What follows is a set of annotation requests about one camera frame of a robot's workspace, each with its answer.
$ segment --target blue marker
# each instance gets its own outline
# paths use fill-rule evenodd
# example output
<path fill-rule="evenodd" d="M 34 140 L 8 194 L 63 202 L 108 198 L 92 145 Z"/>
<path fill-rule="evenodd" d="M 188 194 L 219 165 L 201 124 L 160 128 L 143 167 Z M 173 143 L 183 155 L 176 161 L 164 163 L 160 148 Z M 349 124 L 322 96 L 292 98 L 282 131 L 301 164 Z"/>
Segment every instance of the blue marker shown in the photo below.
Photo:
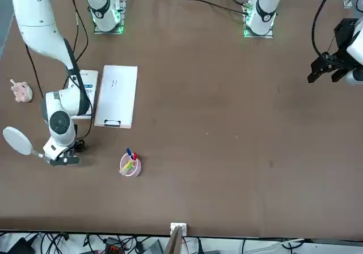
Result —
<path fill-rule="evenodd" d="M 134 157 L 133 157 L 133 155 L 132 155 L 132 153 L 131 153 L 130 148 L 126 148 L 126 153 L 129 155 L 129 157 L 130 157 L 132 160 L 134 160 Z"/>

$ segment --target electrical outlet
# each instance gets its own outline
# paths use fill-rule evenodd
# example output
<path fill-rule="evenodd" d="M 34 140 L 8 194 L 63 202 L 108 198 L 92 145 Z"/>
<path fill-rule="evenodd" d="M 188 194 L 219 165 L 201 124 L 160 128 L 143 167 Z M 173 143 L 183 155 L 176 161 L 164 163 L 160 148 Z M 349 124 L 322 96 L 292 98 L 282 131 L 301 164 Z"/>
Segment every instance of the electrical outlet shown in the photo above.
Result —
<path fill-rule="evenodd" d="M 170 223 L 170 235 L 174 231 L 176 227 L 182 227 L 181 230 L 183 231 L 183 237 L 187 236 L 187 224 L 186 223 Z"/>

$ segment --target white clipboard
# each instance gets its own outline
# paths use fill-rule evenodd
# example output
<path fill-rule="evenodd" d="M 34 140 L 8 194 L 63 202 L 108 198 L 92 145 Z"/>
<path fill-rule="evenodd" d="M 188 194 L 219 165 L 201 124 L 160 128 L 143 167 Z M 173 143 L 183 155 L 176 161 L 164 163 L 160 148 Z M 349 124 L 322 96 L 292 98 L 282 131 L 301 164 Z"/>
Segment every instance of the white clipboard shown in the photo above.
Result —
<path fill-rule="evenodd" d="M 103 67 L 95 126 L 131 128 L 136 81 L 136 66 Z"/>

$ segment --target yellow highlighter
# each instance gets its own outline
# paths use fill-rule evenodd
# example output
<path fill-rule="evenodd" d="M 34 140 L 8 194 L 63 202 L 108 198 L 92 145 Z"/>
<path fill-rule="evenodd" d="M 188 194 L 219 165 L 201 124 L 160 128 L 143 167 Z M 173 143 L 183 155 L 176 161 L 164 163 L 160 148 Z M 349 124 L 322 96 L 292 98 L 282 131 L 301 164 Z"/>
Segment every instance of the yellow highlighter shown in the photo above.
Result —
<path fill-rule="evenodd" d="M 124 176 L 126 175 L 126 173 L 132 168 L 132 160 L 129 160 L 129 162 L 127 164 L 125 164 L 122 168 L 121 168 L 121 174 Z"/>

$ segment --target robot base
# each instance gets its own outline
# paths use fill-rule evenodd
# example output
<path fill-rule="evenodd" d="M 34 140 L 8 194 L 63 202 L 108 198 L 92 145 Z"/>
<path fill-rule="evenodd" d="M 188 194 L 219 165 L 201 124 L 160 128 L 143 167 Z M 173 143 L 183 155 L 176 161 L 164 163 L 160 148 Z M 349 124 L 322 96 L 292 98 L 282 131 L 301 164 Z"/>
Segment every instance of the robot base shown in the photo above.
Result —
<path fill-rule="evenodd" d="M 272 19 L 272 24 L 271 24 L 271 28 L 268 31 L 268 33 L 266 33 L 265 35 L 257 35 L 255 33 L 253 33 L 251 31 L 251 29 L 247 26 L 248 21 L 250 20 L 251 14 L 253 12 L 254 8 L 253 8 L 253 4 L 252 4 L 252 0 L 249 0 L 248 3 L 246 3 L 245 5 L 242 6 L 242 11 L 243 12 L 247 12 L 247 15 L 243 15 L 243 37 L 264 37 L 264 38 L 268 38 L 271 39 L 273 38 L 273 21 L 275 20 L 275 16 Z"/>
<path fill-rule="evenodd" d="M 117 19 L 116 26 L 107 32 L 101 31 L 95 24 L 94 34 L 115 34 L 121 35 L 124 33 L 124 23 L 125 23 L 125 13 L 126 13 L 126 0 L 116 0 L 116 9 L 113 11 L 114 17 Z M 94 15 L 91 13 L 93 21 L 95 23 Z"/>

